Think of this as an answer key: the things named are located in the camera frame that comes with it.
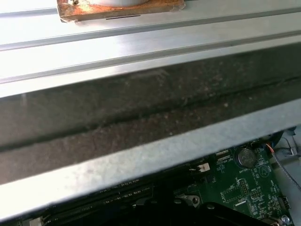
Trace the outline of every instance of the motherboard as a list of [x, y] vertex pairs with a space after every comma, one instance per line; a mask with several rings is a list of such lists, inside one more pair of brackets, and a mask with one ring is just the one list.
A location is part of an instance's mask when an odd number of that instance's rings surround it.
[[206, 202], [215, 202], [268, 225], [293, 226], [288, 200], [280, 191], [269, 158], [267, 150], [261, 146], [233, 147], [49, 206], [35, 220], [38, 219], [42, 226], [77, 226], [94, 222], [111, 226], [114, 225], [110, 223], [111, 216], [128, 216], [135, 212], [139, 200], [168, 193], [175, 198], [197, 197], [196, 208]]
[[[251, 150], [255, 161], [248, 168], [241, 166], [237, 158], [241, 151], [242, 147], [236, 147], [201, 159], [200, 167], [208, 163], [208, 174], [175, 194], [197, 195], [201, 203], [216, 202], [256, 219], [282, 216], [291, 219], [287, 198], [280, 191], [266, 150]], [[293, 222], [290, 220], [287, 225], [292, 226]]]

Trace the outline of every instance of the orange wire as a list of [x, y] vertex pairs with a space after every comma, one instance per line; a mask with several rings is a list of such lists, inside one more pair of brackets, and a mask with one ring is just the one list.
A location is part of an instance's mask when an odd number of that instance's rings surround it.
[[270, 149], [270, 151], [272, 152], [272, 153], [275, 153], [274, 152], [274, 149], [269, 145], [269, 144], [265, 144], [266, 146], [268, 146], [268, 148]]

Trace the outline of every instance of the wire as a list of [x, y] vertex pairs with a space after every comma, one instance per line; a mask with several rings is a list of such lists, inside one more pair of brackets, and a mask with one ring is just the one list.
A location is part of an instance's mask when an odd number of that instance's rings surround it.
[[280, 162], [280, 160], [278, 159], [278, 157], [275, 154], [274, 149], [269, 145], [266, 144], [266, 146], [269, 148], [269, 150], [272, 153], [272, 156], [275, 158], [278, 166], [282, 169], [282, 171], [285, 173], [285, 175], [297, 186], [297, 188], [301, 191], [301, 186], [297, 183], [297, 181], [294, 180], [294, 178], [289, 174], [289, 172], [287, 172], [287, 170], [284, 168], [284, 166], [282, 165], [282, 163]]

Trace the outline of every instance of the metal rail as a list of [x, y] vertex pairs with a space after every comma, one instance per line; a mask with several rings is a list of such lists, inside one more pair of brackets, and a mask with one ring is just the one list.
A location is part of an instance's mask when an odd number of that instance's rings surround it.
[[55, 1], [4, 6], [0, 97], [301, 41], [301, 0], [193, 0], [179, 12], [75, 24], [59, 21]]

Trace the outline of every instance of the screw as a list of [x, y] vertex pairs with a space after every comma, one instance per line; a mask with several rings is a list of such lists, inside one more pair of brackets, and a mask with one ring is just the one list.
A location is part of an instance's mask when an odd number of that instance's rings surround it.
[[288, 223], [290, 223], [290, 218], [287, 216], [287, 215], [283, 215], [282, 217], [281, 217], [281, 220], [283, 221], [283, 223], [285, 223], [286, 225], [288, 224]]
[[193, 203], [193, 204], [198, 204], [198, 199], [197, 199], [196, 197], [194, 197], [194, 198], [192, 199], [192, 203]]
[[214, 210], [214, 205], [208, 204], [208, 205], [207, 205], [207, 209], [209, 209], [209, 210]]

